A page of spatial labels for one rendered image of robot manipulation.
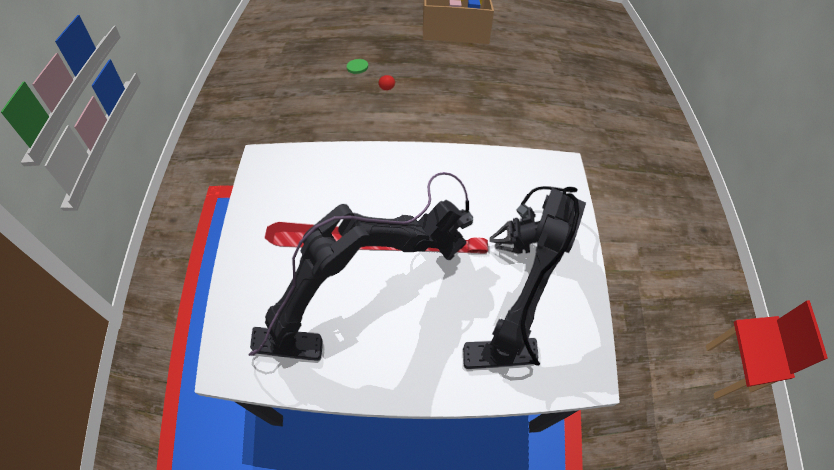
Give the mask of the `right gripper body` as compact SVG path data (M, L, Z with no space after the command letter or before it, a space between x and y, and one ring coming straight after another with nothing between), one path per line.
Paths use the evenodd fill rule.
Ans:
M528 207L525 204L523 204L523 206L528 209L529 218L520 218L519 220L518 217L516 217L513 218L513 221L510 220L510 234L512 236L512 242L520 254L523 253L523 250L525 250L525 253L530 253L530 244L538 242L538 240L534 239L534 236L539 221L535 222L536 214L531 207Z

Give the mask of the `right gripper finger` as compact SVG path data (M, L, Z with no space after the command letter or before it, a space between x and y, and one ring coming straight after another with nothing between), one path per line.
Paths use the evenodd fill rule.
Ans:
M509 233L508 233L508 229L509 229ZM506 238L494 239L495 237L497 237L498 235L500 235L501 233L503 233L506 230L507 230ZM501 243L501 244L511 244L512 245L513 242L512 242L512 236L510 234L510 221L507 221L496 233L494 233L491 237L489 237L489 242Z
M501 249L501 250L506 250L506 251L513 252L513 253L516 253L516 254L520 254L520 252L518 251L518 249L515 246L514 247L506 247L506 246L500 246L500 245L501 244L499 244L499 243L495 243L495 248L496 249Z

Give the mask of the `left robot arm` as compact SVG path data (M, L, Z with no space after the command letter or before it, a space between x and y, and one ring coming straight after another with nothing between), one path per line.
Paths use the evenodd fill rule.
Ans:
M368 217L353 213L347 204L340 204L315 225L333 216L350 215L367 219L400 222L409 221L414 218L411 215L401 215L393 219ZM443 240L442 232L446 233L461 216L461 211L452 202L444 200L438 202L428 214L425 213L418 221L415 220L409 224L343 219L338 227L338 232L342 237L337 241L331 233L341 219L333 220L316 228L303 242L304 245L300 250L302 256L295 273L295 286L292 289L292 279L282 298L275 305L269 307L265 315L267 328L252 328L251 350L256 351L259 349L261 343L266 338L265 333L267 333L269 325L272 323L273 318L275 318L275 314L288 296L288 292L292 289L285 301L284 307L271 328L272 331L270 331L267 342L264 345L267 348L263 346L259 352L314 359L320 358L321 335L319 333L299 332L299 329L302 326L301 321L305 309L321 284L330 276L341 272L363 244L362 247L392 247L403 252L425 252L427 248L436 248Z

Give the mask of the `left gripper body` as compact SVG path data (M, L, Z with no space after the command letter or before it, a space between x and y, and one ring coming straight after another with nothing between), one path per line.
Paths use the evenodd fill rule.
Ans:
M451 260L457 253L457 251L459 249L462 249L467 243L467 241L463 238L463 236L458 232L457 229L470 223L472 220L464 209L460 211L463 215L446 233L442 232L443 240L441 244L438 247L436 247L445 257L446 260Z

